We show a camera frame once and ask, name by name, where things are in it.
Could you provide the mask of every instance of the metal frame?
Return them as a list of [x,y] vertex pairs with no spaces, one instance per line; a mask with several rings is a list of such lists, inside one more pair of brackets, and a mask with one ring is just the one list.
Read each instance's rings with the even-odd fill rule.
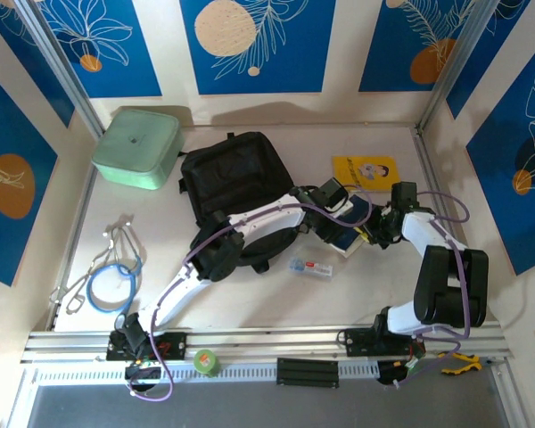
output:
[[422,117],[416,126],[419,134],[424,132],[433,115],[448,97],[450,90],[456,83],[465,63],[488,25],[491,15],[496,11],[499,1],[479,0],[476,3],[472,14],[465,23],[460,36],[457,38],[456,46],[446,61],[446,65],[442,69],[438,81],[434,84],[430,101],[426,105]]
[[23,24],[36,42],[38,49],[60,81],[71,102],[81,114],[87,128],[97,138],[101,137],[103,135],[103,125],[89,102],[86,90],[81,85],[78,76],[70,65],[70,61],[55,38],[55,34],[45,21],[44,15],[39,11],[39,6],[34,0],[13,0],[13,2]]
[[[454,85],[498,2],[499,0],[478,2],[464,26],[459,43],[450,55],[447,66],[432,90],[431,100],[416,125],[416,130],[411,129],[415,148],[431,190],[439,191],[440,181],[434,173],[432,159],[422,139],[422,133]],[[86,91],[79,82],[67,56],[39,11],[39,7],[32,0],[14,0],[14,3],[22,21],[29,29],[71,101],[74,102],[87,127],[95,136],[100,137],[103,134],[101,121],[89,102]],[[71,243],[66,250],[67,257],[59,278],[61,283],[67,282],[70,264],[77,247],[94,184],[95,172],[92,170],[81,198],[80,212],[76,217]],[[447,202],[439,196],[432,198],[434,208],[447,216],[449,214]],[[444,226],[452,234],[455,233],[452,224]],[[58,308],[58,305],[52,306],[47,321],[48,327],[53,325]],[[274,361],[277,357],[333,359],[340,362],[343,377],[376,377],[374,368],[376,360],[392,359],[392,357],[347,358],[345,349],[336,341],[337,334],[346,327],[183,330],[188,333],[185,361],[170,362],[170,366],[175,372],[175,382],[201,382],[203,379],[193,371],[192,364],[188,364],[187,361],[192,361],[198,350],[206,348],[217,353],[223,365],[227,365],[227,370],[233,370],[220,377],[219,380],[222,382],[271,380],[274,374]],[[21,358],[25,371],[9,426],[27,424],[37,388],[40,385],[123,383],[122,374],[126,363],[104,361],[108,337],[107,332],[32,333]],[[443,343],[431,343],[428,346],[428,350],[433,352],[450,349],[450,345]],[[463,342],[461,351],[503,361],[504,364],[494,366],[492,372],[506,411],[507,420],[511,426],[528,426],[507,362],[511,354],[499,323],[489,321],[482,327],[473,329],[471,338]]]
[[[221,330],[175,329],[170,332],[185,332],[185,361],[192,361],[199,350],[214,351],[226,363],[268,363],[277,357],[327,358],[342,361],[351,358],[341,344],[337,334],[349,327],[370,327],[371,325],[329,325],[320,327],[279,328],[235,328]],[[31,333],[21,363],[41,364],[83,364],[105,360],[109,333]],[[451,350],[448,343],[428,343],[433,353]],[[472,330],[470,339],[462,342],[461,352],[484,357],[505,358],[511,353],[501,327],[497,321],[488,321]],[[372,360],[394,359],[384,356]]]

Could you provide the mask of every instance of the mint green container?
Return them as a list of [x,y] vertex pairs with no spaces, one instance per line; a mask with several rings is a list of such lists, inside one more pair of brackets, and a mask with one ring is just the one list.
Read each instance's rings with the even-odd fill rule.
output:
[[184,143],[177,118],[125,110],[109,125],[92,162],[108,181],[154,190],[166,183]]

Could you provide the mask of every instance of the yellow tool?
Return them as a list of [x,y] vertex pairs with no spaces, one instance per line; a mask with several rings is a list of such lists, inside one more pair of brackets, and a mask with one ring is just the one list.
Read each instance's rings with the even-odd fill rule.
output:
[[362,229],[358,227],[353,227],[353,229],[355,229],[355,231],[357,231],[357,233],[361,235],[361,237],[365,240],[366,243],[371,243],[370,240],[368,239],[368,234],[365,231],[363,231]]
[[[440,354],[438,354],[438,358],[442,358],[446,354],[448,354],[448,353],[447,352],[441,352]],[[469,372],[471,370],[475,370],[475,371],[482,370],[482,363],[480,362],[480,358],[475,356],[475,355],[467,356],[467,355],[459,354],[459,353],[455,352],[452,355],[452,357],[460,359],[460,360],[465,361],[466,363],[470,363],[470,364],[468,364],[467,366],[463,366],[461,368],[458,368],[458,369],[444,368],[444,369],[442,369],[442,373],[445,374],[445,375],[458,376],[458,375],[461,375],[461,374],[463,374],[465,372]]]

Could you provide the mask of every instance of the black bracket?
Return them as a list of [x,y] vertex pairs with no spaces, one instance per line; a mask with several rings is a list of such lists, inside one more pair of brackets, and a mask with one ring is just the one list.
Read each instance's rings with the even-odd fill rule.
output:
[[[155,344],[159,350],[162,359],[165,360],[184,360],[186,351],[186,333],[174,332],[163,333],[155,337]],[[109,336],[107,345],[107,361],[135,361],[137,359],[148,359],[157,361],[152,348],[147,350],[144,355],[135,355],[129,348],[127,336],[125,334],[113,331]]]
[[[228,217],[222,211],[214,212],[202,225],[200,232],[190,244],[190,249],[193,250],[218,230],[229,225]],[[192,259],[194,267],[198,270],[198,279],[217,282],[232,274],[242,255],[243,246],[243,235],[236,232],[219,236],[206,245]]]
[[370,328],[345,329],[344,342],[347,357],[408,356],[421,349],[417,340],[405,334],[388,331],[388,308],[374,318]]
[[125,380],[130,381],[134,391],[145,392],[150,390],[154,386],[154,383],[138,383],[137,381],[159,381],[162,376],[161,372],[162,369],[159,366],[140,367],[139,365],[134,364],[125,368]]
[[336,361],[278,358],[276,383],[339,388],[339,366]]
[[[465,249],[460,252],[460,257],[465,269],[470,322],[472,327],[479,327],[486,315],[490,262],[488,255],[480,250]],[[454,252],[428,245],[414,293],[414,312],[422,324],[464,327],[462,291],[448,286],[451,277],[458,277]]]

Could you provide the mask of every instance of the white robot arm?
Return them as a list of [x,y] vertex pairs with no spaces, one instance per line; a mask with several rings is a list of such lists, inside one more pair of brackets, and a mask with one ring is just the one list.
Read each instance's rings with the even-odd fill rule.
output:
[[[149,351],[146,332],[161,329],[198,292],[230,275],[247,245],[278,230],[300,225],[313,229],[324,242],[333,243],[344,233],[344,226],[334,224],[329,215],[306,209],[305,204],[326,209],[337,218],[352,208],[344,200],[346,195],[346,190],[333,179],[316,192],[312,188],[295,188],[257,210],[230,217],[218,214],[209,220],[191,245],[193,257],[172,281],[172,290],[167,287],[154,303],[128,316],[120,326],[136,357]],[[485,318],[487,256],[482,251],[467,249],[441,226],[431,210],[420,208],[416,184],[394,185],[392,201],[386,207],[373,208],[364,230],[370,243],[386,248],[404,239],[414,244],[423,257],[415,298],[406,305],[388,309],[390,333],[412,334],[424,325],[463,326],[460,289],[448,285],[449,277],[457,276],[453,247],[460,252],[465,266],[472,325],[481,325]]]

